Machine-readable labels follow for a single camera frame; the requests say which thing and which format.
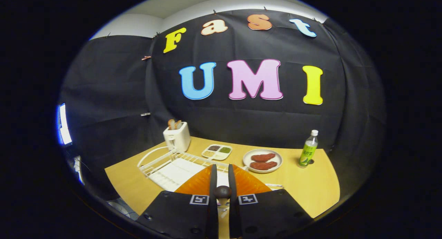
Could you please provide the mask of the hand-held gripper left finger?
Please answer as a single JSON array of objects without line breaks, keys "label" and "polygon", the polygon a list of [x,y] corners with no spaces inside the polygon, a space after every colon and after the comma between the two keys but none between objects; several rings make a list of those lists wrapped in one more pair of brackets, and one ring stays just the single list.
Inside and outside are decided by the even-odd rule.
[{"label": "hand-held gripper left finger", "polygon": [[189,178],[175,192],[160,192],[137,223],[168,239],[217,239],[216,187],[217,167],[212,164]]}]

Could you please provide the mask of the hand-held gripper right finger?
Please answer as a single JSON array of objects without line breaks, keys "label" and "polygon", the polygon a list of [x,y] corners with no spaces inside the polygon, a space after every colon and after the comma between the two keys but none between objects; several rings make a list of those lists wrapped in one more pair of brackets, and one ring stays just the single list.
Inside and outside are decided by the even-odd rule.
[{"label": "hand-held gripper right finger", "polygon": [[230,238],[286,239],[314,221],[285,189],[240,194],[245,183],[239,170],[240,167],[229,165]]}]

